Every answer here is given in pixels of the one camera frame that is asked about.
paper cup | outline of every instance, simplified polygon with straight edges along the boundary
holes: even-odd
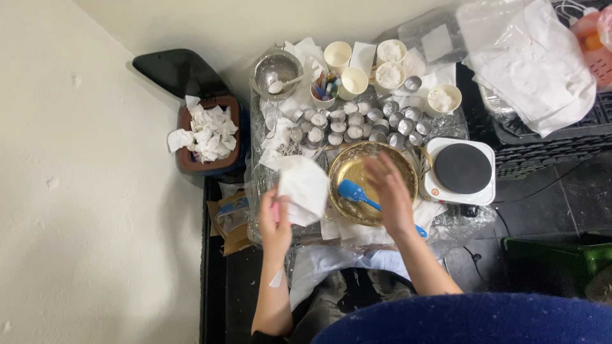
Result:
[[[448,94],[449,96],[451,96],[451,98],[453,98],[453,104],[449,111],[442,112],[434,108],[431,105],[431,98],[435,96],[435,93],[439,92],[440,90],[443,90],[446,94]],[[453,86],[451,84],[438,84],[436,86],[433,86],[431,90],[429,90],[429,93],[427,93],[427,99],[424,101],[424,103],[425,103],[425,112],[430,117],[440,118],[444,116],[445,114],[449,114],[455,111],[459,107],[459,105],[461,105],[461,91],[459,91],[459,89],[456,86]]]
[[[352,53],[353,50],[348,43],[334,42],[325,48],[323,59],[329,70],[342,73],[348,67],[348,62],[351,60]]]
[[[315,96],[313,96],[312,92],[313,89],[310,88],[310,98],[312,99],[312,104],[314,104],[315,108],[317,109],[329,109],[336,102],[336,98],[331,98],[326,102],[323,100],[318,100],[317,98],[315,98]]]
[[[397,60],[397,61],[387,61],[384,59],[384,52],[383,50],[385,50],[385,47],[387,45],[398,45],[400,47],[400,51],[401,51],[401,59]],[[404,58],[406,58],[406,45],[404,43],[402,43],[400,40],[397,39],[388,39],[383,41],[382,43],[380,43],[378,45],[378,48],[376,48],[376,65],[381,65],[385,62],[396,62],[401,64],[401,62],[404,60]]]
[[[385,86],[381,85],[380,84],[380,76],[381,76],[380,72],[383,72],[386,69],[389,69],[389,68],[392,68],[392,67],[396,67],[397,70],[400,71],[399,82],[397,84],[395,84],[395,85],[385,85]],[[376,79],[376,83],[374,84],[374,90],[376,90],[376,94],[393,93],[398,88],[400,88],[401,85],[403,85],[404,80],[406,79],[406,70],[399,63],[385,62],[385,63],[379,65],[378,69],[376,69],[375,79]]]
[[[368,88],[368,76],[360,68],[348,67],[340,79],[342,84],[338,88],[338,96],[344,100],[353,100]]]

person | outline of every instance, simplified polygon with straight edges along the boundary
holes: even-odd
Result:
[[[313,293],[323,301],[304,301],[310,305],[297,320],[285,274],[292,238],[289,200],[277,196],[274,187],[261,200],[263,263],[250,343],[286,343],[286,338],[290,343],[612,343],[612,309],[604,305],[535,294],[463,294],[415,230],[411,196],[390,157],[380,153],[365,160],[368,183],[381,202],[382,222],[411,277],[411,285],[404,284],[419,297],[408,293],[393,298],[390,295],[406,293],[386,292],[380,281],[389,278],[373,279],[372,290],[379,298],[360,294],[356,302],[361,307],[338,312],[341,303],[350,300],[346,280],[352,273],[336,275],[327,288]],[[279,202],[278,223],[270,210],[274,201]],[[396,289],[398,284],[391,283]],[[330,287],[340,297],[330,297]],[[368,289],[359,281],[354,287]]]

cardboard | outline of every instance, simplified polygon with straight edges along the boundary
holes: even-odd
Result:
[[[217,217],[217,213],[219,208],[222,206],[229,204],[230,202],[243,197],[245,195],[244,192],[238,192],[235,195],[231,195],[226,197],[218,202],[208,201],[206,202],[206,207],[208,208],[208,214],[211,217],[211,236],[221,236],[225,243],[223,244],[223,255],[227,256],[234,252],[238,252],[240,250],[246,249],[253,245],[253,243],[248,239],[248,225],[242,225],[231,232],[228,235],[224,235],[223,231],[219,229],[218,223],[215,221]]]

power cord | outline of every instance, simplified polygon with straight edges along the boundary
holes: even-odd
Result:
[[[590,158],[588,158],[588,159],[586,159],[586,160],[582,161],[581,163],[577,164],[577,165],[576,165],[576,166],[574,166],[574,167],[573,167],[571,170],[569,170],[568,172],[565,172],[565,173],[564,173],[564,174],[562,174],[560,177],[558,177],[557,179],[553,180],[553,181],[552,181],[550,184],[546,185],[545,187],[541,188],[540,190],[538,190],[538,191],[536,191],[536,192],[534,192],[534,193],[530,193],[529,195],[527,195],[527,196],[525,196],[525,197],[521,197],[521,198],[519,198],[519,199],[517,199],[517,200],[494,201],[494,202],[492,202],[491,204],[500,204],[500,203],[513,203],[513,202],[518,202],[518,201],[522,201],[522,200],[524,200],[525,198],[529,198],[529,197],[531,197],[531,196],[533,196],[533,195],[535,195],[535,194],[537,194],[537,193],[540,193],[540,192],[542,192],[542,191],[544,191],[544,190],[548,189],[549,187],[553,186],[553,185],[554,185],[554,183],[556,183],[556,182],[560,181],[560,180],[561,180],[561,178],[565,177],[565,176],[566,176],[566,175],[568,175],[570,172],[572,172],[573,170],[575,170],[575,169],[577,169],[578,167],[582,166],[582,164],[584,164],[585,162],[587,162],[587,161],[591,160],[592,158],[593,158],[593,157],[590,157]]]
[[[476,272],[478,273],[478,276],[480,277],[480,279],[485,282],[485,283],[489,283],[487,280],[485,280],[482,275],[480,274],[480,270],[478,270],[478,261],[482,259],[482,255],[480,255],[479,253],[472,253],[472,251],[470,251],[467,247],[463,246],[463,248],[468,251],[469,256],[472,257],[472,262],[474,262],[474,267],[476,268]]]

